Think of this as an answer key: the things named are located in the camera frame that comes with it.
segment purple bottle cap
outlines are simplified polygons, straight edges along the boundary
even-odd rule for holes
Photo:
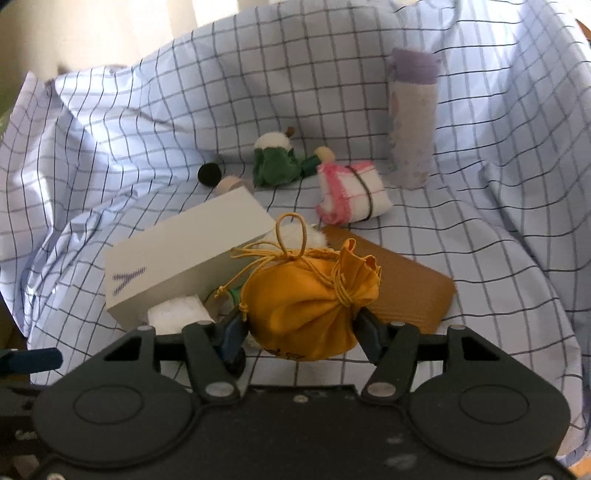
[[[434,85],[439,76],[441,55],[395,48],[392,50],[388,63],[391,80]]]

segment white bedsheet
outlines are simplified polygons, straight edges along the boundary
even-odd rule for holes
[[[131,68],[29,75],[0,147],[0,291],[31,348],[57,346],[53,382],[123,334],[105,312],[102,252],[206,201],[204,161],[252,170],[256,138],[297,129],[310,154],[388,155],[385,56],[441,52],[437,171],[351,230],[452,276],[441,326],[465,323],[554,384],[588,446],[591,70],[574,19],[547,0],[288,1],[176,39]],[[316,222],[317,179],[255,197]],[[242,385],[362,385],[359,348],[296,364],[250,352]],[[183,368],[167,374],[187,382]],[[440,372],[420,366],[416,381]]]

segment folded cloth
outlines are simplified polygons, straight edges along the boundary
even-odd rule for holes
[[[353,165],[323,163],[318,166],[322,202],[320,218],[331,225],[369,220],[386,213],[392,202],[372,161]]]

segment screw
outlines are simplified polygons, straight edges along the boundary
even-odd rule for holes
[[[306,397],[305,395],[296,395],[294,397],[294,402],[295,403],[308,403],[309,398]]]
[[[234,393],[234,385],[228,382],[214,382],[205,387],[205,393],[210,397],[226,398]]]
[[[396,387],[391,383],[376,382],[368,386],[368,393],[372,397],[388,398],[396,393]]]

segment yellow drawstring pouch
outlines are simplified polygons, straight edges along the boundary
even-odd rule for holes
[[[288,217],[302,224],[302,247],[288,250],[281,240],[280,224]],[[381,267],[375,258],[357,257],[355,240],[347,240],[340,252],[306,249],[306,223],[296,213],[277,220],[278,242],[256,242],[233,251],[233,258],[259,257],[241,290],[240,309],[248,318],[255,340],[276,356],[316,361],[351,350],[357,343],[353,320],[361,307],[378,298]],[[268,244],[275,249],[255,249]]]

